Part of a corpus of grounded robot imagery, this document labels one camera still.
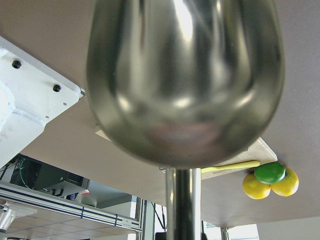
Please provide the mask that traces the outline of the green lime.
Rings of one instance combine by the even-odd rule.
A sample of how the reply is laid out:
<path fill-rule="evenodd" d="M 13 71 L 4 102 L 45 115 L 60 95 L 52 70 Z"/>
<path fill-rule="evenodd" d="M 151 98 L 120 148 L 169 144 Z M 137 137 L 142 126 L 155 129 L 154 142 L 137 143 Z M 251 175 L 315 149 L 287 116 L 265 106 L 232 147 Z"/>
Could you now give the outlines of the green lime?
<path fill-rule="evenodd" d="M 267 185 L 280 182 L 286 174 L 286 167 L 278 161 L 266 163 L 258 166 L 254 170 L 255 178 Z"/>

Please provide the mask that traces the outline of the yellow plastic knife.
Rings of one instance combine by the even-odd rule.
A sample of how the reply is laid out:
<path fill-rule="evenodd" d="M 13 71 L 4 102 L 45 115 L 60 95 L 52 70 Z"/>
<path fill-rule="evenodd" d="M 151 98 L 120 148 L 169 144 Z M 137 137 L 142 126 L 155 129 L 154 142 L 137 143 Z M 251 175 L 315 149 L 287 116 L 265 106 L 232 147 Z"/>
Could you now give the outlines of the yellow plastic knife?
<path fill-rule="evenodd" d="M 245 169 L 245 168 L 253 168 L 258 167 L 260 162 L 257 160 L 245 161 L 245 162 L 237 162 L 233 164 L 221 165 L 221 166 L 211 166 L 201 169 L 201 173 L 208 172 L 216 172 L 222 170 L 233 170 L 233 169 Z"/>

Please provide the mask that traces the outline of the yellow lemon near edge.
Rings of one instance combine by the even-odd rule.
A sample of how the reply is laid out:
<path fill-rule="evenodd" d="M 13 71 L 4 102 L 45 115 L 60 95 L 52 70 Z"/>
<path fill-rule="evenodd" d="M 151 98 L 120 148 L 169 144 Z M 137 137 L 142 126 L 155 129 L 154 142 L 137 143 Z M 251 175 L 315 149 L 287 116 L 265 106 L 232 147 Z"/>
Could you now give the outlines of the yellow lemon near edge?
<path fill-rule="evenodd" d="M 248 174 L 243 179 L 242 189 L 248 197 L 254 200 L 264 199 L 271 192 L 271 186 L 258 181 L 254 174 Z"/>

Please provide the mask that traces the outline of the yellow lemon beside lime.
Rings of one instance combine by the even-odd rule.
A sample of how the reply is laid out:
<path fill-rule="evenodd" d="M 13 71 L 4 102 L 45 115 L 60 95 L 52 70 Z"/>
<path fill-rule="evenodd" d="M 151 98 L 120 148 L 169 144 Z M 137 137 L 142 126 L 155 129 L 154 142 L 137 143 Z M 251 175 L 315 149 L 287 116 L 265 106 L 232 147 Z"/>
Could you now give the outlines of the yellow lemon beside lime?
<path fill-rule="evenodd" d="M 286 168 L 284 178 L 274 184 L 271 184 L 274 193 L 282 197 L 289 197 L 295 194 L 299 188 L 299 177 L 290 168 Z"/>

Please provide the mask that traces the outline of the bamboo cutting board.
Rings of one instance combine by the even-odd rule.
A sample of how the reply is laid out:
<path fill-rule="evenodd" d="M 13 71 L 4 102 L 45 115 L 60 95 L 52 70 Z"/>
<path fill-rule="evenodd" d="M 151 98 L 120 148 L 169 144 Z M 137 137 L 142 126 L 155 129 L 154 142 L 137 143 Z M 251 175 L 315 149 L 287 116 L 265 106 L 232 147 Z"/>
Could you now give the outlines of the bamboo cutting board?
<path fill-rule="evenodd" d="M 259 137 L 255 142 L 253 142 L 250 146 L 248 146 L 244 151 L 240 152 L 238 155 L 223 161 L 218 164 L 211 165 L 212 166 L 224 166 L 235 163 L 247 162 L 247 161 L 259 161 L 260 165 L 277 162 L 278 157 L 274 153 L 274 151 L 268 146 L 268 144 Z M 201 179 L 203 181 L 212 180 L 217 177 L 226 176 L 231 173 L 249 170 L 251 168 L 241 168 L 241 169 L 229 169 L 229 170 L 219 170 L 219 171 L 211 171 L 206 173 L 201 173 Z"/>

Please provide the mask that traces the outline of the silver metal ice scoop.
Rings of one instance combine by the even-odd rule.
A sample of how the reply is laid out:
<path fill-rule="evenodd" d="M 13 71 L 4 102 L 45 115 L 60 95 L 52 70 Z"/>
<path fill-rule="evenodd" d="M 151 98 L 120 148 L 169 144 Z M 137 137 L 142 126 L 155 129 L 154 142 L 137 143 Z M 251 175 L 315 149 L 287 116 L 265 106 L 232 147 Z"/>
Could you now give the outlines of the silver metal ice scoop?
<path fill-rule="evenodd" d="M 273 0 L 97 0 L 86 64 L 111 141 L 166 167 L 168 240 L 199 240 L 201 169 L 249 147 L 284 85 Z"/>

